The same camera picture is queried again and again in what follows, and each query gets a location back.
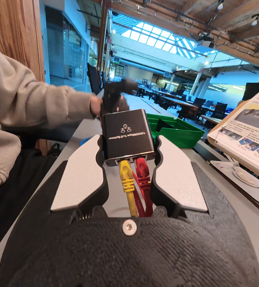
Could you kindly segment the person's left forearm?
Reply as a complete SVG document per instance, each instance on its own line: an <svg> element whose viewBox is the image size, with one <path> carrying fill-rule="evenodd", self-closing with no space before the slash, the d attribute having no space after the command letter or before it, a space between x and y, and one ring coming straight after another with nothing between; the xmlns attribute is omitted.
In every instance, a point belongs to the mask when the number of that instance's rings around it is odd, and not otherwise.
<svg viewBox="0 0 259 287"><path fill-rule="evenodd" d="M28 67L0 52L0 129L39 125L54 128L91 119L92 95L37 81Z"/></svg>

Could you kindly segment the person's left hand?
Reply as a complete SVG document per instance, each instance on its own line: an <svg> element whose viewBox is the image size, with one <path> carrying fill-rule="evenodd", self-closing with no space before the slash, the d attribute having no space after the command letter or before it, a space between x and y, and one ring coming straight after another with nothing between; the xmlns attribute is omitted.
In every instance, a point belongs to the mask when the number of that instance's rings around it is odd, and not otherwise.
<svg viewBox="0 0 259 287"><path fill-rule="evenodd" d="M96 95L92 95L90 98L90 113L93 117L100 117L100 110L101 110L101 104L103 100Z"/></svg>

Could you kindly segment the green plastic bin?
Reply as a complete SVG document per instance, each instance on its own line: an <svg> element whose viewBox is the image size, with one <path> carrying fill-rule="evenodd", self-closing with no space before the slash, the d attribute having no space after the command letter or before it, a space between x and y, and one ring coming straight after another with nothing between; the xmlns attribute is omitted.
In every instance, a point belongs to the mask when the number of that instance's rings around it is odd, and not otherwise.
<svg viewBox="0 0 259 287"><path fill-rule="evenodd" d="M157 136L164 136L179 148L193 149L205 134L205 131L173 117L147 113L153 140Z"/></svg>

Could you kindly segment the grey metal stand base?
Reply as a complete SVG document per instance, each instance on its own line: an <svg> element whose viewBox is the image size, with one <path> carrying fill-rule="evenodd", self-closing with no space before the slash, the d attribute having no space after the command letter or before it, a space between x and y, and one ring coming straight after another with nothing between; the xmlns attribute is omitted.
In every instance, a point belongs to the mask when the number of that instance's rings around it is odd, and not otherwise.
<svg viewBox="0 0 259 287"><path fill-rule="evenodd" d="M233 159L230 161L211 160L210 164L259 203L259 179L257 177L247 172Z"/></svg>

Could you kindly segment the dark office chair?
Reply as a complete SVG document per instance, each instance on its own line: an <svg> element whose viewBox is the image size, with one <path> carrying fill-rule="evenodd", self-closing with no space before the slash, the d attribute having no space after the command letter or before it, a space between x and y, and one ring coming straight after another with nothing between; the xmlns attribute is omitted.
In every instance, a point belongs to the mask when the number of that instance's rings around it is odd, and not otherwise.
<svg viewBox="0 0 259 287"><path fill-rule="evenodd" d="M92 66L90 63L87 63L87 75L92 92L95 95L98 95L99 92L103 89L100 72L97 72L96 67Z"/></svg>

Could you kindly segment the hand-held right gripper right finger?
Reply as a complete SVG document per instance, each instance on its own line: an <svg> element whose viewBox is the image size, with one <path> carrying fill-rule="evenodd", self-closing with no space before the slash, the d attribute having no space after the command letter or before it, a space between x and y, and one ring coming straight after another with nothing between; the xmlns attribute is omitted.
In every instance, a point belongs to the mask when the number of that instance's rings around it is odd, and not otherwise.
<svg viewBox="0 0 259 287"><path fill-rule="evenodd" d="M154 163L149 194L156 206L165 207L172 218L185 211L208 212L191 160L162 135L156 137Z"/></svg>

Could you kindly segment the white ceiling projector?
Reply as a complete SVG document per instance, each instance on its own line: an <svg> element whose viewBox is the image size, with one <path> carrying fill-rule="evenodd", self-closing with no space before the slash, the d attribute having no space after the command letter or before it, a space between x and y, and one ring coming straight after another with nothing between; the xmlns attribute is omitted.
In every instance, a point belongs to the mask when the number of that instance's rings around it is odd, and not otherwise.
<svg viewBox="0 0 259 287"><path fill-rule="evenodd" d="M206 47L206 48L211 48L213 49L215 47L215 41L211 37L210 33L201 33L196 41L196 44L194 45L194 49L197 49L200 46Z"/></svg>

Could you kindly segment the black ethernet splitter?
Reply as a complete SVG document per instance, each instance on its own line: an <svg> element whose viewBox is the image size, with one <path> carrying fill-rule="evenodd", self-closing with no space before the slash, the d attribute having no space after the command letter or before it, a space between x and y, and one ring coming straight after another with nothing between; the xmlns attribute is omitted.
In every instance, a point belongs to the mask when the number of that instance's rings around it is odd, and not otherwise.
<svg viewBox="0 0 259 287"><path fill-rule="evenodd" d="M156 155L152 132L144 109L102 116L103 154L105 163L114 167L122 160L134 162Z"/></svg>

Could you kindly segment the dark cloth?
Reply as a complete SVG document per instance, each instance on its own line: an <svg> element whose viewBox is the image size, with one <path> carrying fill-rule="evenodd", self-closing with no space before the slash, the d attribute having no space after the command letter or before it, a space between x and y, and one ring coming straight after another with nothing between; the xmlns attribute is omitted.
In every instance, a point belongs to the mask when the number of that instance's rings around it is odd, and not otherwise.
<svg viewBox="0 0 259 287"><path fill-rule="evenodd" d="M0 185L0 242L31 198L57 157L23 149L8 179Z"/></svg>

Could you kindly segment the grey wood-edged table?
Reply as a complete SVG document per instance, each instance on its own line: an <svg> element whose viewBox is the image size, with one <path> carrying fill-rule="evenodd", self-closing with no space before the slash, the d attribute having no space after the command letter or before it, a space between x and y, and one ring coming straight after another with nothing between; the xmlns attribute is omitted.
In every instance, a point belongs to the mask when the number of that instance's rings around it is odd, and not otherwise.
<svg viewBox="0 0 259 287"><path fill-rule="evenodd" d="M155 104L154 102L148 99L140 98L140 97L133 96L133 95L128 95L126 93L124 93L123 95L125 99L127 100L130 110L144 109L145 112L149 114L167 116L167 117L172 117L174 119L177 118L176 116L174 116L167 110L164 110L159 105Z"/></svg>

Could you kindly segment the black computer monitor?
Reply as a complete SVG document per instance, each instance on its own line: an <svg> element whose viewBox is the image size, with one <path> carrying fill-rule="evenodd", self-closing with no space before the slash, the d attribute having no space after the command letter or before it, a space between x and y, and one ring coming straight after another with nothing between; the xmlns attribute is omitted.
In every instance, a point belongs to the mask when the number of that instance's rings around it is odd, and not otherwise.
<svg viewBox="0 0 259 287"><path fill-rule="evenodd" d="M259 82L257 83L246 83L246 88L242 100L246 101L253 98L259 93Z"/></svg>

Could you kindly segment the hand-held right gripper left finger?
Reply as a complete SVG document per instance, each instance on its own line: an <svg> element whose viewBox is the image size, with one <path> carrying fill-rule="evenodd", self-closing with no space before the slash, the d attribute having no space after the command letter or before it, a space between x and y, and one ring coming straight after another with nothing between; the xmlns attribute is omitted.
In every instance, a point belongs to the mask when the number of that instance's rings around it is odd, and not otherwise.
<svg viewBox="0 0 259 287"><path fill-rule="evenodd" d="M76 209L86 216L105 204L109 187L103 163L103 138L95 135L69 157L51 211Z"/></svg>

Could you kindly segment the group of black office chairs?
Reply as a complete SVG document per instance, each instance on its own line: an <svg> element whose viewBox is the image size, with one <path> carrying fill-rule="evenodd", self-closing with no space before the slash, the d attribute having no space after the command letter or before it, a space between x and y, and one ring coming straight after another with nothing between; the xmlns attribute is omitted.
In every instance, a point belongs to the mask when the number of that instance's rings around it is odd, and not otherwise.
<svg viewBox="0 0 259 287"><path fill-rule="evenodd" d="M182 97L139 86L138 96L143 97L145 94L149 96L149 100L153 99L154 103L160 105L164 110L181 106L181 110L178 110L177 113L178 117L182 120L192 119L198 122L200 118L203 118L213 124L218 124L224 117L229 115L229 113L225 112L226 108L221 106L216 105L212 109L211 105L209 105L210 101L205 101L205 99L196 98L191 103L183 101Z"/></svg>

